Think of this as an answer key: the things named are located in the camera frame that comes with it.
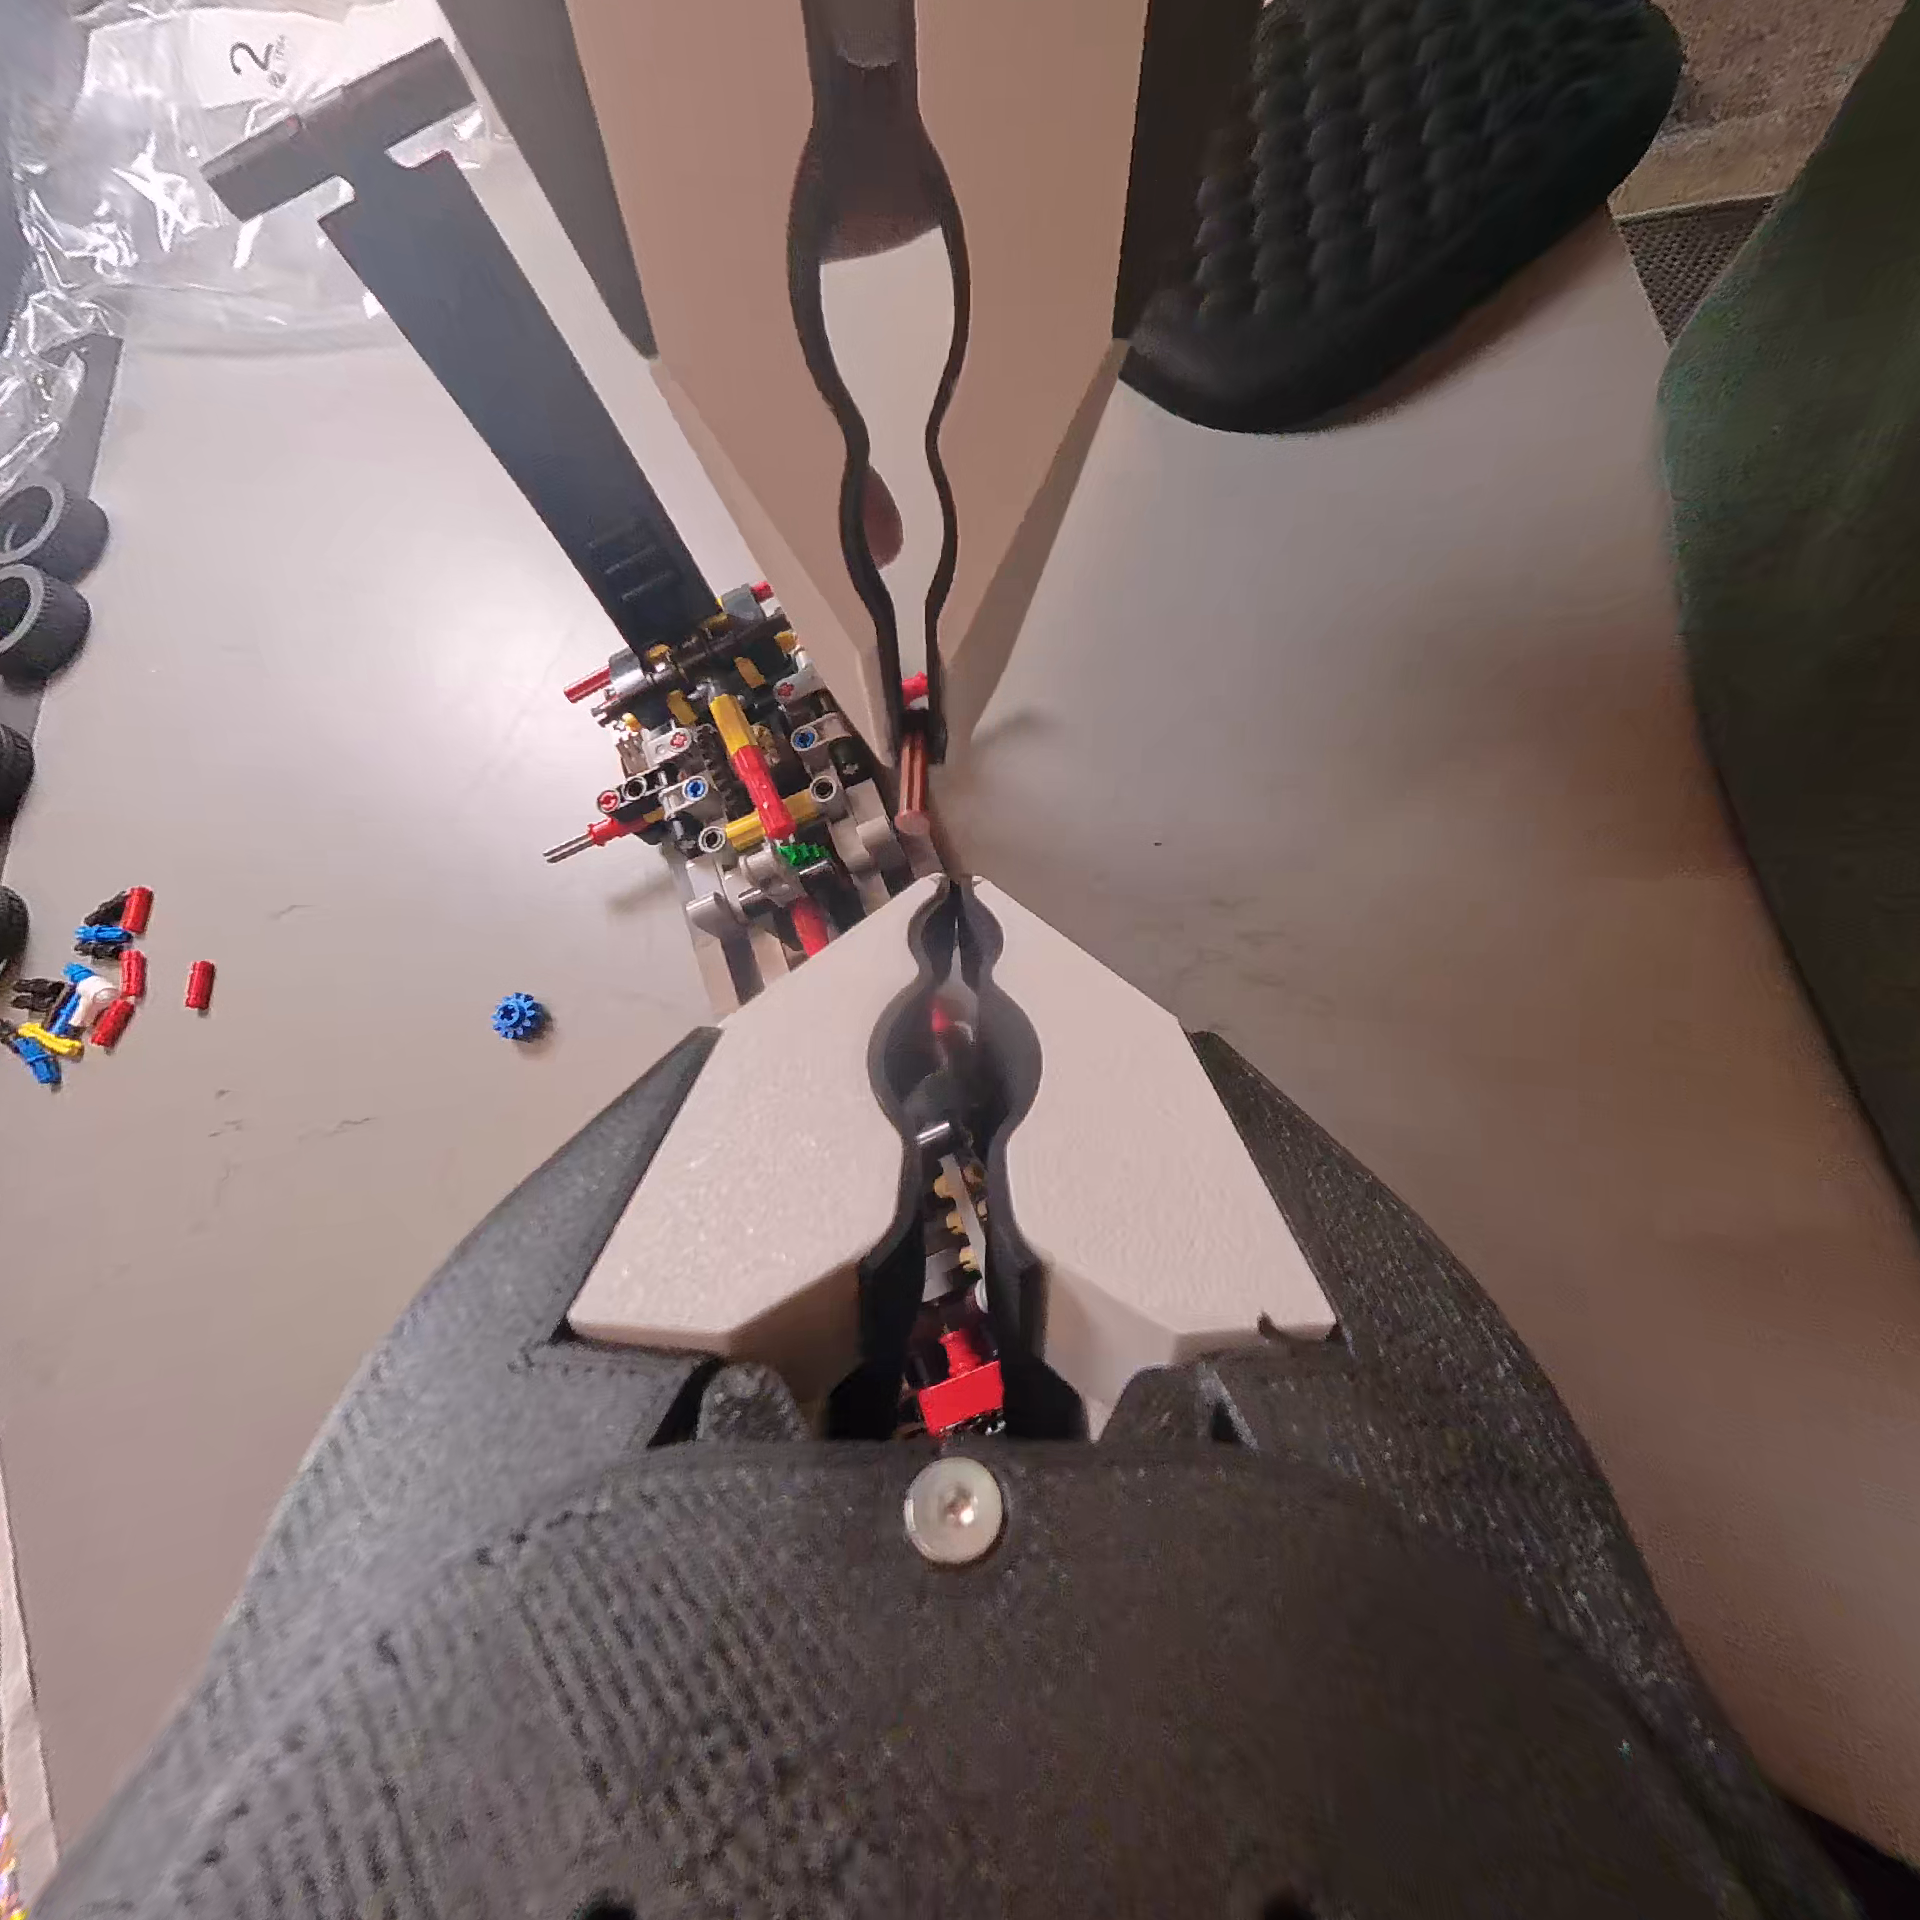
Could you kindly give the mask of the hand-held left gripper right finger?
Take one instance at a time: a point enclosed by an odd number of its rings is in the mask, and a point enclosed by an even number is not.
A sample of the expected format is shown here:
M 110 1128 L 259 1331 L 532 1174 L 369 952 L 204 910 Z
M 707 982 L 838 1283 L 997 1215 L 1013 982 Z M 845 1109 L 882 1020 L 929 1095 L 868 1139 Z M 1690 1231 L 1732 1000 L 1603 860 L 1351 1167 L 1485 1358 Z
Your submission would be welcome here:
M 966 915 L 1010 1080 L 993 1218 L 1045 1368 L 1103 1419 L 1144 1374 L 1328 1337 L 1339 1311 L 1182 1022 L 990 879 Z

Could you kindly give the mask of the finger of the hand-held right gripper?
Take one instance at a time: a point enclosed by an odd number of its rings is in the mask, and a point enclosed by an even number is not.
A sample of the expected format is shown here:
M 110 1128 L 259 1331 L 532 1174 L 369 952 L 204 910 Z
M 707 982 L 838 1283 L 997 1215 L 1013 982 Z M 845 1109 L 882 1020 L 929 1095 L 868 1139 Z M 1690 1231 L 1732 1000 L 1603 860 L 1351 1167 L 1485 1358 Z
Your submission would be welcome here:
M 897 751 L 842 530 L 846 438 L 805 358 L 791 215 L 813 121 L 794 2 L 572 2 L 589 97 L 654 336 L 654 380 L 811 659 Z
M 966 244 L 939 429 L 955 559 L 947 750 L 1003 677 L 1121 366 L 1116 293 L 1147 3 L 916 3 L 919 97 Z

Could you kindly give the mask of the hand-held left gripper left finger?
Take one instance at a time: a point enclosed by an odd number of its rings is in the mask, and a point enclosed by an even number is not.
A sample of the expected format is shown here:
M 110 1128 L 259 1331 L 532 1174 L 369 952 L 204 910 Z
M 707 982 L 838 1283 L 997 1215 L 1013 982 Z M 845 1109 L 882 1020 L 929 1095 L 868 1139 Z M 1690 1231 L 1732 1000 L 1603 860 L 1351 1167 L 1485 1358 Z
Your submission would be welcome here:
M 915 879 L 723 1020 L 571 1331 L 774 1374 L 859 1366 L 861 1266 L 897 1225 L 906 1167 L 875 1048 L 947 903 L 947 877 Z

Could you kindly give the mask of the lego car chassis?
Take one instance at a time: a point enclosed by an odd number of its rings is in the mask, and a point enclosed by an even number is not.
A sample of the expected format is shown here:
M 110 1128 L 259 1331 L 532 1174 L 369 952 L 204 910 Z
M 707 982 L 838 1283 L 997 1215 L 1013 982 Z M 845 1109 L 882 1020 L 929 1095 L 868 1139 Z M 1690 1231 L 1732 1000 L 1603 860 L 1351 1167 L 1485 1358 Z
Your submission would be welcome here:
M 564 687 L 608 732 L 619 778 L 589 827 L 542 852 L 560 866 L 642 845 L 663 864 L 695 963 L 723 1024 L 831 942 L 939 868 L 932 842 L 897 827 L 879 762 L 828 689 L 769 583 L 723 596 L 679 640 L 628 641 Z M 910 1133 L 910 1236 L 922 1300 L 868 1300 L 861 1276 L 854 1395 L 935 1437 L 1007 1429 L 1008 1384 L 990 1305 L 989 1146 L 997 1097 L 975 1000 L 949 983 L 958 955 L 931 958 L 877 1042 L 882 1105 Z

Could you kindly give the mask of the pile of small lego pins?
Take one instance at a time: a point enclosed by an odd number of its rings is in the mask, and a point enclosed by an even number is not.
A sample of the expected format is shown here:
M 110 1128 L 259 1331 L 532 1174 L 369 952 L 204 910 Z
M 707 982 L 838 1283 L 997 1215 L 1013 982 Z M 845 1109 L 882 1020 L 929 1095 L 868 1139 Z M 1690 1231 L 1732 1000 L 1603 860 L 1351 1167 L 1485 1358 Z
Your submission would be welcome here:
M 3 1048 L 44 1091 L 60 1091 L 69 1068 L 112 1056 L 149 995 L 144 947 L 154 889 L 133 884 L 76 928 L 59 971 L 5 971 Z

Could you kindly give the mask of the person's right hand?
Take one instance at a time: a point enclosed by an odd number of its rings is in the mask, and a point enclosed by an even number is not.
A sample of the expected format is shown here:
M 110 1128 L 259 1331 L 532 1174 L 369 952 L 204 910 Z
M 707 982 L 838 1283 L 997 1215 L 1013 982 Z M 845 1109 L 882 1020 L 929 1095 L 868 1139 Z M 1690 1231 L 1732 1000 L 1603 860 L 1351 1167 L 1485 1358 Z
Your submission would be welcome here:
M 838 180 L 823 248 L 828 350 L 868 429 L 868 541 L 898 582 L 941 540 L 941 508 L 924 450 L 949 355 L 949 245 L 912 155 L 863 155 Z

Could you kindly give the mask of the black T-shaped strip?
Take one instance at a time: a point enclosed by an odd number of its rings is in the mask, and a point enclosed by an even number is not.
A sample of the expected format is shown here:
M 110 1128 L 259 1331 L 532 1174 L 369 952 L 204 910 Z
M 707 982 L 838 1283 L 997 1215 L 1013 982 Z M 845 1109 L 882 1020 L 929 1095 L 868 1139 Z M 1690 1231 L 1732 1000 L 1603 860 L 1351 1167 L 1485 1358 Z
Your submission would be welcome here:
M 472 106 L 428 40 L 214 155 L 204 182 L 238 222 L 348 185 L 320 229 L 645 653 L 716 618 L 719 596 L 456 159 L 395 155 Z

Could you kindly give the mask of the black mesh pad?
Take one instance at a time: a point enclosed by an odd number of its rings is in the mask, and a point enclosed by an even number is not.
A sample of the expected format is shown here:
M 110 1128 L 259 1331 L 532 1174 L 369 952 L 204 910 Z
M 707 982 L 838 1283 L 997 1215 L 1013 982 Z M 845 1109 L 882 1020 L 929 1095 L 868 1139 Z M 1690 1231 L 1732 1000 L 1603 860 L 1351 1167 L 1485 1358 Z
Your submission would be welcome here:
M 1681 76 L 1659 3 L 1260 3 L 1121 381 L 1225 434 L 1356 416 L 1604 208 Z

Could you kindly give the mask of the clear plastic bag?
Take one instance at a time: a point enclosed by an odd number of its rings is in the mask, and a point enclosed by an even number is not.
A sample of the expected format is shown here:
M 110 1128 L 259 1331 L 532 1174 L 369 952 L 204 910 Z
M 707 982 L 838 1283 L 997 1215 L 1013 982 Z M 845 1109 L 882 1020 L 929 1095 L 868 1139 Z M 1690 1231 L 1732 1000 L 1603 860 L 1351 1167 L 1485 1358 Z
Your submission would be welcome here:
M 320 218 L 341 182 L 235 215 L 214 157 L 418 46 L 427 2 L 3 6 L 3 472 L 80 407 L 84 337 L 175 352 L 363 345 L 378 300 Z

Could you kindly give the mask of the green cloth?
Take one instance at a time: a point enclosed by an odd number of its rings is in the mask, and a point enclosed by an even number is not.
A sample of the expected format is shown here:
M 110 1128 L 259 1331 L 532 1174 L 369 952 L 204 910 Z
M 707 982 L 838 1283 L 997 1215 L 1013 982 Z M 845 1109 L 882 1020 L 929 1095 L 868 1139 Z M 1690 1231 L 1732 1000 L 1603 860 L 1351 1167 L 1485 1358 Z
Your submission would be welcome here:
M 1661 413 L 1701 732 L 1917 1204 L 1917 3 L 1670 348 Z

